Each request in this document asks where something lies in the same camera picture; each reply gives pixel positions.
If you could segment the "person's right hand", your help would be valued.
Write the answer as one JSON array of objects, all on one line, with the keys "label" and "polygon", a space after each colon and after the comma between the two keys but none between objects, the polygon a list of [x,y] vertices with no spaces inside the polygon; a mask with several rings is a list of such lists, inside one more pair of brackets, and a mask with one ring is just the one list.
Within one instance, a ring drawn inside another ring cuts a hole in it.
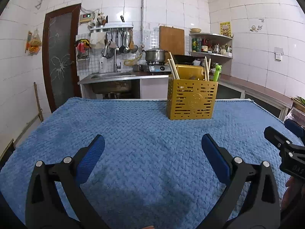
[{"label": "person's right hand", "polygon": [[281,209],[285,209],[299,191],[301,191],[301,194],[304,195],[304,184],[295,177],[291,176],[286,182],[285,186],[286,191],[282,198]]}]

